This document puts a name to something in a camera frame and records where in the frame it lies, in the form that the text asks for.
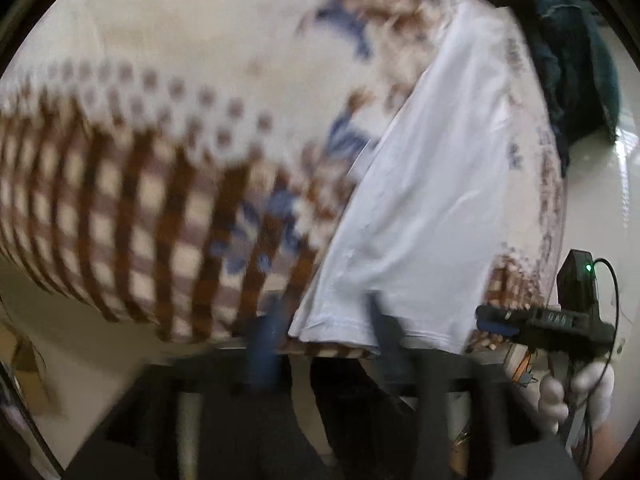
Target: cardboard box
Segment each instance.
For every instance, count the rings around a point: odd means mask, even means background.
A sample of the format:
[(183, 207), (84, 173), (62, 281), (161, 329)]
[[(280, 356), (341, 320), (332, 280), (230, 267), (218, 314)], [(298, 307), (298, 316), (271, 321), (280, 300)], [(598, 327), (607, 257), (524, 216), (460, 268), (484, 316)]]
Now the cardboard box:
[(0, 360), (11, 366), (31, 414), (40, 415), (49, 412), (51, 403), (38, 371), (33, 344), (2, 322), (0, 322)]

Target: gloved hand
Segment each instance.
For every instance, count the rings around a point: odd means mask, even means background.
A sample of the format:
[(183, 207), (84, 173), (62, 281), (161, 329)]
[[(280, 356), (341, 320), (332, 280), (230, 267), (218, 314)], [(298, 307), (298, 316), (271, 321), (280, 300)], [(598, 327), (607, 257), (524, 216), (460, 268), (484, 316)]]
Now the gloved hand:
[[(575, 375), (571, 381), (571, 391), (577, 399), (581, 401), (591, 391), (598, 382), (604, 366), (603, 362), (594, 362), (586, 365)], [(608, 366), (600, 384), (589, 399), (588, 409), (591, 427), (594, 431), (602, 425), (609, 415), (613, 380), (613, 368)], [(562, 383), (551, 374), (545, 376), (540, 382), (538, 411), (554, 433), (558, 432), (558, 425), (562, 424), (569, 416), (569, 407), (564, 403)]]

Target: hand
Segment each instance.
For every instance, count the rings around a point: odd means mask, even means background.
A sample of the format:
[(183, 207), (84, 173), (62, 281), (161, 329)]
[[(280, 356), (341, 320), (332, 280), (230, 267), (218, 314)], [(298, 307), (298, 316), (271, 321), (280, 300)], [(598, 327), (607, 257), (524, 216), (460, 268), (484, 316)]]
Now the hand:
[[(604, 367), (605, 364), (603, 362), (594, 362), (586, 365), (572, 379), (572, 393), (578, 399), (583, 399), (598, 382)], [(589, 415), (591, 417), (591, 427), (594, 431), (602, 425), (609, 415), (613, 381), (613, 368), (608, 366), (600, 384), (589, 399)], [(538, 411), (554, 433), (558, 432), (558, 425), (562, 424), (569, 416), (569, 407), (564, 403), (562, 383), (551, 374), (545, 376), (540, 382)]]

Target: dark teal clothing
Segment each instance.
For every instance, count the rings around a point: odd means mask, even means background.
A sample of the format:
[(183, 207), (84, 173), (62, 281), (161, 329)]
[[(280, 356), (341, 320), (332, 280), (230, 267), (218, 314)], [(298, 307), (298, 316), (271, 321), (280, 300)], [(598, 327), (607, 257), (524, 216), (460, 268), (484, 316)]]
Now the dark teal clothing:
[(584, 0), (534, 0), (532, 12), (516, 15), (545, 94), (562, 163), (569, 145), (604, 126), (616, 139), (620, 114), (618, 73)]

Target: person's leg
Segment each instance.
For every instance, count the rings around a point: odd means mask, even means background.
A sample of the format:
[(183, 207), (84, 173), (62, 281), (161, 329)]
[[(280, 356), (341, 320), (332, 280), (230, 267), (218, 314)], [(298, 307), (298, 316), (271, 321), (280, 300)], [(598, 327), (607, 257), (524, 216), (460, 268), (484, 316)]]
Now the person's leg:
[(346, 480), (410, 478), (414, 410), (382, 391), (354, 359), (314, 359), (311, 386)]

